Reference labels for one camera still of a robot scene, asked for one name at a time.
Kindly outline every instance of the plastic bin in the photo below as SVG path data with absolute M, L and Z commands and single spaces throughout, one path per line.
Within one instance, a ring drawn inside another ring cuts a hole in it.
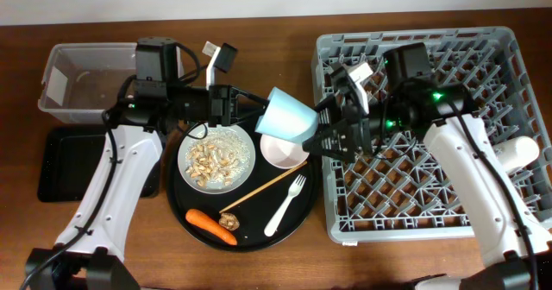
M 425 43 L 441 84 L 462 83 L 482 104 L 480 113 L 492 144 L 517 136 L 534 138 L 542 152 L 537 161 L 511 175 L 511 180 L 543 223 L 552 226 L 552 188 L 547 169 L 552 161 L 529 76 L 513 32 L 504 27 L 457 28 L 322 35 L 312 60 L 315 103 L 333 93 L 329 65 L 368 61 L 374 75 L 364 82 L 373 95 L 385 98 L 382 54 L 395 47 Z M 321 123 L 326 117 L 320 116 Z M 410 132 L 396 134 L 384 148 L 402 154 Z M 472 236 L 469 220 L 439 164 L 419 142 L 395 160 L 357 158 L 345 164 L 323 157 L 326 224 L 337 243 L 399 241 Z
M 64 123 L 102 123 L 102 112 L 115 104 L 122 82 L 135 73 L 135 49 L 136 43 L 56 45 L 42 77 L 39 109 Z

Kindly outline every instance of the dish rack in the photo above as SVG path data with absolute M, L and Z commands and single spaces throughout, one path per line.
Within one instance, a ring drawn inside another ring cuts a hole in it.
M 492 144 L 517 136 L 534 138 L 539 158 L 512 174 L 530 211 L 552 226 L 550 139 L 513 32 L 505 27 L 452 28 L 322 35 L 311 70 L 317 104 L 333 88 L 330 65 L 367 61 L 374 75 L 363 84 L 371 102 L 387 95 L 382 54 L 423 42 L 440 84 L 464 84 L 481 104 L 480 115 Z M 454 186 L 436 160 L 406 131 L 385 142 L 386 157 L 346 164 L 323 157 L 323 192 L 329 237 L 336 243 L 400 241 L 472 236 Z

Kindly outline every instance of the fork handle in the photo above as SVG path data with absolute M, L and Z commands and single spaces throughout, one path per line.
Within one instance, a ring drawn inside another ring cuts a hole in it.
M 286 197 L 282 205 L 280 205 L 276 213 L 274 213 L 273 217 L 270 219 L 270 221 L 268 221 L 267 227 L 265 228 L 266 236 L 270 237 L 274 235 L 274 232 L 278 228 L 280 221 L 282 221 L 285 211 L 287 210 L 287 206 L 290 205 L 290 203 L 292 202 L 292 199 L 293 197 L 291 196 Z

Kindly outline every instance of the plastic fork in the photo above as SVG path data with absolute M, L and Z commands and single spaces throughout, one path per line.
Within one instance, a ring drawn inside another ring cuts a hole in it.
M 278 228 L 280 221 L 282 221 L 282 218 L 284 217 L 287 207 L 292 202 L 292 199 L 301 193 L 305 181 L 307 181 L 306 177 L 300 174 L 290 185 L 290 188 L 287 191 L 287 197 L 285 198 L 284 202 L 282 203 L 282 205 L 280 205 L 276 213 L 274 213 L 270 221 L 268 221 L 267 227 L 265 228 L 266 236 L 274 235 L 274 232 Z

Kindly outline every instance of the round black tray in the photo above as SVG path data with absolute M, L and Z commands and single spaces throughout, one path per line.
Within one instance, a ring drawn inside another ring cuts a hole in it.
M 254 132 L 255 123 L 256 120 L 252 120 L 239 124 L 251 136 L 255 145 L 256 157 L 253 172 L 234 191 L 210 195 L 194 190 L 180 175 L 177 163 L 178 148 L 174 149 L 169 162 L 166 195 L 172 213 L 192 236 L 215 249 L 247 252 L 264 249 L 279 243 L 290 236 L 303 223 L 317 199 L 320 186 L 321 161 L 319 157 L 309 157 L 307 165 L 303 168 L 228 210 L 228 212 L 235 214 L 240 221 L 240 228 L 232 232 L 238 242 L 237 246 L 230 246 L 218 237 L 189 224 L 185 220 L 186 212 L 195 208 L 218 222 L 220 218 L 218 212 L 221 209 L 285 172 L 284 169 L 278 169 L 270 165 L 262 156 L 259 148 L 260 134 Z M 268 221 L 284 201 L 290 184 L 298 174 L 307 177 L 303 190 L 293 199 L 276 233 L 272 237 L 265 236 L 264 230 Z

